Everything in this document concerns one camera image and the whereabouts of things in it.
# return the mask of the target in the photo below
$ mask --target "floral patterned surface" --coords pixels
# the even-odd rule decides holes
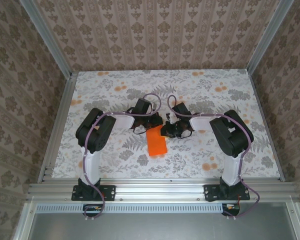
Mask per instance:
[[[245,177],[279,177],[273,151],[245,69],[138,70],[80,72],[66,120],[54,178],[77,178],[82,154],[75,132],[89,111],[125,111],[146,93],[162,99],[160,115],[169,113],[167,97],[174,94],[192,112],[224,113],[234,109],[254,135],[244,158]],[[209,178],[223,172],[226,155],[212,131],[195,131],[185,139],[167,139],[167,154],[149,157],[146,135],[113,130],[101,151],[102,178]]]

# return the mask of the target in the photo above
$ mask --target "orange block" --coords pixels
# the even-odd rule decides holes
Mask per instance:
[[[146,141],[148,143],[149,156],[166,154],[168,152],[166,138],[160,135],[162,125],[146,131]]]

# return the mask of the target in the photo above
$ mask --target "wall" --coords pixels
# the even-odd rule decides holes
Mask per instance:
[[[252,75],[283,172],[300,198],[300,0]]]
[[[245,68],[278,0],[36,0],[73,71]]]
[[[18,223],[37,181],[64,89],[54,59],[26,11],[0,1],[0,240]]]

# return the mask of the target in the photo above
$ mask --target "table surface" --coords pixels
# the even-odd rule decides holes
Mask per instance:
[[[78,74],[65,123],[53,178],[78,178],[82,153],[75,133],[92,108],[125,111],[146,93],[162,99],[163,120],[174,94],[192,113],[224,113],[234,109],[254,135],[244,158],[242,175],[280,177],[274,152],[245,69],[89,71]],[[154,96],[149,99],[158,105]],[[166,139],[167,154],[150,157],[146,135],[129,129],[113,130],[100,152],[102,178],[218,178],[226,155],[212,131],[195,131],[184,139]]]

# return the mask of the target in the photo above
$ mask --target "damask wallpaper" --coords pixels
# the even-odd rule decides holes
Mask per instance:
[[[252,76],[288,181],[300,198],[300,0],[295,0]]]
[[[37,181],[65,79],[18,0],[0,1],[0,240]]]
[[[73,71],[243,69],[278,0],[35,0]]]

